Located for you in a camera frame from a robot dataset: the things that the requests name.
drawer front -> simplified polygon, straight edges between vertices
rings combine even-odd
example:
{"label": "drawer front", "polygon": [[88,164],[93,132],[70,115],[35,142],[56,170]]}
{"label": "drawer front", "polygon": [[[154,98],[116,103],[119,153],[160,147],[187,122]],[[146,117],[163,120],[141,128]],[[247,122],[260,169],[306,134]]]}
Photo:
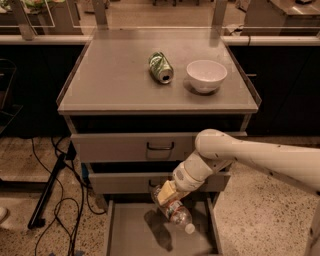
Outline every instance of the drawer front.
{"label": "drawer front", "polygon": [[[89,179],[96,194],[131,194],[150,193],[149,185],[164,184],[171,180],[171,173],[90,173]],[[199,191],[221,192],[224,191],[230,175],[218,173],[210,176]]]}
{"label": "drawer front", "polygon": [[182,161],[193,151],[195,133],[73,134],[83,163]]}

drawer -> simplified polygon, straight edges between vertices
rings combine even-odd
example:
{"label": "drawer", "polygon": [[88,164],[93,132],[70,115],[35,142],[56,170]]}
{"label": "drawer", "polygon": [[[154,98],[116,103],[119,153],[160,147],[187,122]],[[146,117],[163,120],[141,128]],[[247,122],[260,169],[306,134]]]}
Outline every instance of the drawer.
{"label": "drawer", "polygon": [[[155,168],[152,168],[152,163],[156,163],[158,170],[162,172],[156,172]],[[149,162],[139,163],[141,168],[136,170],[137,167],[133,166],[128,170],[126,165],[120,163],[123,168],[123,172],[119,172],[119,169],[114,170],[110,165],[103,165],[100,167],[99,172],[97,170],[97,164],[86,164],[89,172],[89,180],[92,188],[96,194],[143,194],[149,193],[149,185],[163,185],[166,180],[172,179],[172,172],[175,168],[174,164],[169,162]],[[145,165],[149,168],[149,172],[145,171]],[[228,172],[219,172],[216,175],[209,176],[205,183],[199,188],[202,192],[221,192],[225,190],[230,179]]]}
{"label": "drawer", "polygon": [[196,230],[188,235],[170,224],[149,198],[110,197],[102,255],[222,256],[212,198],[203,193],[184,199]]}
{"label": "drawer", "polygon": [[196,133],[73,134],[82,163],[182,161],[194,148]]}

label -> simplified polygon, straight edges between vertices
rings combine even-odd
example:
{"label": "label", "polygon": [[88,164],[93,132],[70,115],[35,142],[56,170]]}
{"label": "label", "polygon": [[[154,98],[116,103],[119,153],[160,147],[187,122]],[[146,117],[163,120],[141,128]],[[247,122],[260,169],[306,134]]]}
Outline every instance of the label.
{"label": "label", "polygon": [[182,203],[179,200],[175,200],[173,202],[170,202],[169,205],[167,206],[167,211],[166,211],[166,217],[170,220],[172,214],[178,210],[178,208],[182,206]]}

metal stand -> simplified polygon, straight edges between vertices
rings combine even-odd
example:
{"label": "metal stand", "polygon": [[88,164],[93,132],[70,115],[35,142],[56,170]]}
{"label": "metal stand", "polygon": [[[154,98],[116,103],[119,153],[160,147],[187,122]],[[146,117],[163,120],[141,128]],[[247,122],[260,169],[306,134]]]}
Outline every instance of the metal stand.
{"label": "metal stand", "polygon": [[61,169],[65,167],[65,155],[61,154],[51,172],[47,182],[17,182],[17,181],[3,181],[0,179],[0,192],[42,192],[38,204],[32,214],[28,224],[28,229],[39,228],[45,225],[45,219],[41,218],[46,203],[48,202],[54,181]]}

plastic bottle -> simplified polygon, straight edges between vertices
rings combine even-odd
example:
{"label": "plastic bottle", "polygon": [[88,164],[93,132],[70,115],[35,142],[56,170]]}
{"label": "plastic bottle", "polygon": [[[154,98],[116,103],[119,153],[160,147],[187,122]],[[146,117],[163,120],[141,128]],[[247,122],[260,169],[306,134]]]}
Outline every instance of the plastic bottle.
{"label": "plastic bottle", "polygon": [[173,199],[163,206],[159,205],[158,194],[161,186],[158,185],[151,190],[151,197],[167,219],[178,228],[184,230],[187,234],[192,234],[195,230],[192,224],[192,215],[180,200]]}

